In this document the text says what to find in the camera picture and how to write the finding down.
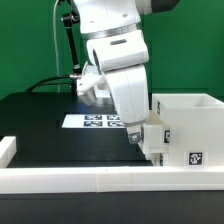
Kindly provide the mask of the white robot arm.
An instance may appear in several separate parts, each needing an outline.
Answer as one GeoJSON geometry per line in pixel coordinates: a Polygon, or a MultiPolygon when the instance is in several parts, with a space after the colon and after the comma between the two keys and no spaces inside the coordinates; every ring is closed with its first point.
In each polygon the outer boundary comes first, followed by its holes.
{"type": "Polygon", "coordinates": [[[140,27],[142,14],[170,11],[180,0],[71,0],[86,41],[87,68],[78,80],[78,96],[96,101],[95,89],[107,89],[127,129],[129,142],[141,141],[141,125],[149,117],[149,60],[140,27]]]}

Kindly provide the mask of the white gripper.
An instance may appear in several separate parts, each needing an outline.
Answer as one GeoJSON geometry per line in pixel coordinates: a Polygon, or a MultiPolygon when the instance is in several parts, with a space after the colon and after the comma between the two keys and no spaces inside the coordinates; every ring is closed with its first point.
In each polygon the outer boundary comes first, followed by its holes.
{"type": "Polygon", "coordinates": [[[149,114],[144,63],[149,60],[141,30],[87,41],[91,66],[78,80],[78,96],[87,104],[96,101],[94,87],[108,87],[115,109],[128,127],[130,144],[141,141],[141,126],[149,114]]]}

